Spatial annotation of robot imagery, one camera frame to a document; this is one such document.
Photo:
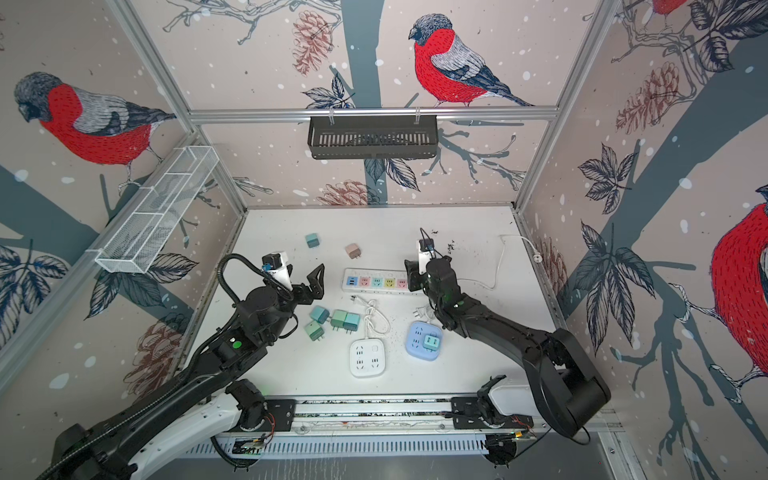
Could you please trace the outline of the white multicolour power strip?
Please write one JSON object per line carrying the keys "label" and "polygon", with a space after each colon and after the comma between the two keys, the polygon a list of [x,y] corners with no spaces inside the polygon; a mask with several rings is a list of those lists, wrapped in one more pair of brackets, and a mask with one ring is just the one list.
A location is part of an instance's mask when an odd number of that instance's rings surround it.
{"label": "white multicolour power strip", "polygon": [[352,294],[419,294],[419,291],[409,290],[404,270],[347,268],[342,275],[341,288]]}

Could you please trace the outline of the blue square socket cube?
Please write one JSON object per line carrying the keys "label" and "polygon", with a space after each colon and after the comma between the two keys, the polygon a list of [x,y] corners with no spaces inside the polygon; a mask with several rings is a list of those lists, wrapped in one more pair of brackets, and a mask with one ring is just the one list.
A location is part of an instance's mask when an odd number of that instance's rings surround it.
{"label": "blue square socket cube", "polygon": [[427,322],[415,321],[409,327],[405,350],[414,358],[434,361],[439,356],[442,339],[441,328]]}

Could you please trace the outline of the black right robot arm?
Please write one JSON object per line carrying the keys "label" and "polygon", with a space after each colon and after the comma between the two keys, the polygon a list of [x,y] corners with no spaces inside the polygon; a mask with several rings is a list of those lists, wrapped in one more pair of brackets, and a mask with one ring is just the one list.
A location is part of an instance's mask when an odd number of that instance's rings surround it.
{"label": "black right robot arm", "polygon": [[611,400],[611,391],[568,330],[547,332],[509,320],[462,292],[449,257],[404,262],[410,291],[425,293],[446,330],[482,342],[521,366],[534,404],[558,434],[571,438]]}

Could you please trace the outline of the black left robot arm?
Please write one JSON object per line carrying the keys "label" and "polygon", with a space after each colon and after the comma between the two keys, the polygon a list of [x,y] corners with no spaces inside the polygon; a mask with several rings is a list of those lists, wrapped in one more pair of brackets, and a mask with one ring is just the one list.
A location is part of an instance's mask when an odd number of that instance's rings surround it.
{"label": "black left robot arm", "polygon": [[[224,277],[236,260],[261,277],[263,284],[240,298]],[[241,254],[225,255],[216,267],[219,286],[231,299],[230,319],[192,353],[175,377],[136,404],[89,429],[75,424],[55,440],[51,464],[43,479],[129,479],[139,471],[137,455],[148,444],[203,400],[223,391],[236,413],[260,422],[261,392],[244,375],[261,361],[270,347],[287,337],[284,328],[299,305],[310,305],[325,293],[325,266],[319,264],[307,281],[281,282],[277,274],[291,274],[281,262],[275,269],[257,266]]]}

